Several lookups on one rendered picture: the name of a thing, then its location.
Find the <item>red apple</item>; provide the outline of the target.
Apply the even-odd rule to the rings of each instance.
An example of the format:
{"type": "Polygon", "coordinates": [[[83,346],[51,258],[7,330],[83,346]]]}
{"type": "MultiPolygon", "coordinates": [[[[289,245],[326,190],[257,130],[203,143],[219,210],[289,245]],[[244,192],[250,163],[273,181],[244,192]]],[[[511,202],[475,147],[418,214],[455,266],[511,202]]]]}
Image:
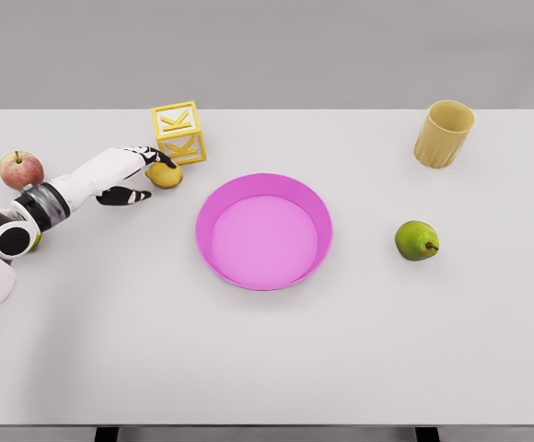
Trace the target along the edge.
{"type": "Polygon", "coordinates": [[[2,182],[17,191],[27,185],[36,186],[44,180],[41,162],[26,151],[13,151],[0,160],[0,178],[2,182]]]}

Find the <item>yellow letter K block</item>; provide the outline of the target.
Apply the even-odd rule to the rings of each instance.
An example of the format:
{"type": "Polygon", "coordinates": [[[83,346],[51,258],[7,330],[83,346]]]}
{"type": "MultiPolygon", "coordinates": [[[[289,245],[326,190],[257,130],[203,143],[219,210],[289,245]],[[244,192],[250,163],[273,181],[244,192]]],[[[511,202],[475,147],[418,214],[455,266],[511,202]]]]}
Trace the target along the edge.
{"type": "Polygon", "coordinates": [[[180,166],[206,160],[203,130],[193,101],[151,109],[157,146],[180,166]]]}

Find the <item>green pear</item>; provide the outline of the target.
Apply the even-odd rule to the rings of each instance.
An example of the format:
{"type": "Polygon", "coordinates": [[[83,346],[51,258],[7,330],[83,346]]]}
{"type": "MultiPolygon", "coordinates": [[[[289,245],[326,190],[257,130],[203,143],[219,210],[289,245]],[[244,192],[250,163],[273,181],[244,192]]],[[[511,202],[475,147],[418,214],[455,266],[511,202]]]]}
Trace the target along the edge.
{"type": "Polygon", "coordinates": [[[426,260],[439,251],[436,231],[423,221],[403,223],[396,231],[394,241],[400,255],[411,262],[426,260]]]}

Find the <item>beige ribbed cup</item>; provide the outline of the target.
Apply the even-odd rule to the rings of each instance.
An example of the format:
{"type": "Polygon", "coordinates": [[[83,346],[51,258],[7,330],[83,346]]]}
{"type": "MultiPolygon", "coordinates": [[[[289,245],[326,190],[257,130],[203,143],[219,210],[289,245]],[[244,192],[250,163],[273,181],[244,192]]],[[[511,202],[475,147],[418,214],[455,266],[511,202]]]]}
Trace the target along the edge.
{"type": "Polygon", "coordinates": [[[415,157],[433,169],[452,164],[475,125],[475,114],[454,100],[435,102],[425,116],[414,145],[415,157]]]}

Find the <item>pink round plate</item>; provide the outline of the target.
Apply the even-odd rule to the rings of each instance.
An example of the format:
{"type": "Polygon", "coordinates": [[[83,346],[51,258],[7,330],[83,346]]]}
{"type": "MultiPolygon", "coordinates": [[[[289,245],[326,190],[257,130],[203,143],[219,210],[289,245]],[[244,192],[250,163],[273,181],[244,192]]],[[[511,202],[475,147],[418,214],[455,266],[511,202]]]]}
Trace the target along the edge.
{"type": "Polygon", "coordinates": [[[293,178],[257,173],[217,188],[203,203],[195,239],[207,266],[223,280],[271,291],[312,275],[331,248],[327,205],[293,178]]]}

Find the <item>yellow lemon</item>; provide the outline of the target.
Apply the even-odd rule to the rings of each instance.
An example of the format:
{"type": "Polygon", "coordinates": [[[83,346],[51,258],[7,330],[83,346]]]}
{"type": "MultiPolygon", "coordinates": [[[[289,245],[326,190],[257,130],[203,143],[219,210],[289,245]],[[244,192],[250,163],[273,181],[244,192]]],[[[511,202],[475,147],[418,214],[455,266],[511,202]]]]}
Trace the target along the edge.
{"type": "Polygon", "coordinates": [[[153,163],[145,172],[149,180],[157,187],[171,189],[177,187],[183,179],[182,171],[179,165],[171,168],[161,162],[153,163]]]}

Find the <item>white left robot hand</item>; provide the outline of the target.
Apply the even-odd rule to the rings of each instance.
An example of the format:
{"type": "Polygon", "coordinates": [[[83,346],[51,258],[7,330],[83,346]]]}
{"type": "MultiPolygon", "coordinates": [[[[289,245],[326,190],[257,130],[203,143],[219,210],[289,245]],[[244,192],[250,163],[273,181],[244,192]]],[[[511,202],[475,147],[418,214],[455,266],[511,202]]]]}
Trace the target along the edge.
{"type": "Polygon", "coordinates": [[[167,164],[171,168],[176,166],[169,156],[150,146],[110,148],[104,151],[96,157],[97,202],[106,206],[127,206],[149,199],[151,192],[129,189],[118,183],[155,162],[167,164]]]}

